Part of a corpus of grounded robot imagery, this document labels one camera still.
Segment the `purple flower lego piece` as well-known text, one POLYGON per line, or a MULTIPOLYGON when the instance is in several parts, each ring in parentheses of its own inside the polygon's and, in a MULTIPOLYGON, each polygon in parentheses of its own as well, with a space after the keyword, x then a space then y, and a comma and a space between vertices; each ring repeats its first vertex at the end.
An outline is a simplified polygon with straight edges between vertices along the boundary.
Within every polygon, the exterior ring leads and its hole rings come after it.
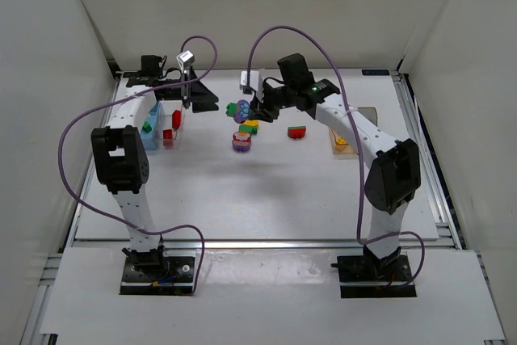
POLYGON ((233 117, 234 121, 242 124, 250 117, 250 103, 247 100, 240 99, 236 102, 236 112, 233 117))

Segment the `red comb lego brick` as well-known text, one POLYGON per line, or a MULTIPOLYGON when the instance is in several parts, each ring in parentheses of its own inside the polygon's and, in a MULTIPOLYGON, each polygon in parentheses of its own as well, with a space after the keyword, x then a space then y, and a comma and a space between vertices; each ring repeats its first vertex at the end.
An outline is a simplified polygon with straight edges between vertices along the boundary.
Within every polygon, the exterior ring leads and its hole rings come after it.
POLYGON ((171 115, 171 126, 173 130, 178 130, 182 123, 182 112, 180 110, 174 110, 171 115))

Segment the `green lego connector brick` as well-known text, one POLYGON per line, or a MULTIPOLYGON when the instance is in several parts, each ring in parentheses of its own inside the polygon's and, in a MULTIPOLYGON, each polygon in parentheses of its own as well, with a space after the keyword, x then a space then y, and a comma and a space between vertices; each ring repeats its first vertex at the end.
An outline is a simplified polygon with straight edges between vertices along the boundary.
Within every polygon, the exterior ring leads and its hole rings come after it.
POLYGON ((228 103, 225 108, 225 114, 229 117, 235 117, 235 115, 237 114, 237 104, 228 103))

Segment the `small red lego brick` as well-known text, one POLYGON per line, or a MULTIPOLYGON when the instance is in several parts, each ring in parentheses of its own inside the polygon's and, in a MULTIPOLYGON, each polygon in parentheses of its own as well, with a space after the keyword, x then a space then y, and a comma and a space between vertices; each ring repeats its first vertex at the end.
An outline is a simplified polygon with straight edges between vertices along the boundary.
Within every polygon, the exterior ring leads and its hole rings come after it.
POLYGON ((164 129, 162 131, 163 143, 174 143, 174 132, 172 129, 164 129))

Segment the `small green lego brick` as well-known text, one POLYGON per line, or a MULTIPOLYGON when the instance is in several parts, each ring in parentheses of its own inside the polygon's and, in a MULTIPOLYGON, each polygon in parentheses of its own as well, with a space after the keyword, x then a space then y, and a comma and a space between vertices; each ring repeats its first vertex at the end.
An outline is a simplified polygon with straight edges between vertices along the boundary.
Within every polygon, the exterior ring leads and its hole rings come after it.
POLYGON ((143 133, 151 133, 153 130, 153 127, 151 126, 151 124, 149 122, 144 122, 144 124, 142 125, 142 128, 141 128, 141 131, 143 133))

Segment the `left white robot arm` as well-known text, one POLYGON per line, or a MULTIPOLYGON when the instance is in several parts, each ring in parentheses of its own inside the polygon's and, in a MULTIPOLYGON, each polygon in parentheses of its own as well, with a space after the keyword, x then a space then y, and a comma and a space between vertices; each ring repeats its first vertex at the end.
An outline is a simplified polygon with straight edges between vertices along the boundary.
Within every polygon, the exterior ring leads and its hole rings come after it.
POLYGON ((154 223, 145 193, 149 160, 141 139, 145 120, 157 103, 155 85, 150 76, 129 83, 124 102, 105 127, 92 131, 91 143, 98 181, 113 195, 123 220, 129 223, 130 247, 124 254, 137 271, 157 279, 169 269, 161 235, 142 232, 153 230, 154 223))

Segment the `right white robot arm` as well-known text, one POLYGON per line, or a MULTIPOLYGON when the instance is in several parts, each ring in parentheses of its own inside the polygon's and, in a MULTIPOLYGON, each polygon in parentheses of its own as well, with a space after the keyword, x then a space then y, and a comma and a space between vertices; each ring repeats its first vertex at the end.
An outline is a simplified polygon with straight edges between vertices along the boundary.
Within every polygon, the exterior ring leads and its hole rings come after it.
POLYGON ((372 207, 369 234, 358 241, 364 263, 378 276, 398 259, 402 221, 421 186, 418 145, 380 130, 347 103, 341 86, 318 81, 299 53, 278 60, 282 81, 271 86, 256 70, 242 72, 240 87, 252 95, 249 117, 273 122, 294 107, 346 140, 359 159, 359 199, 372 207))

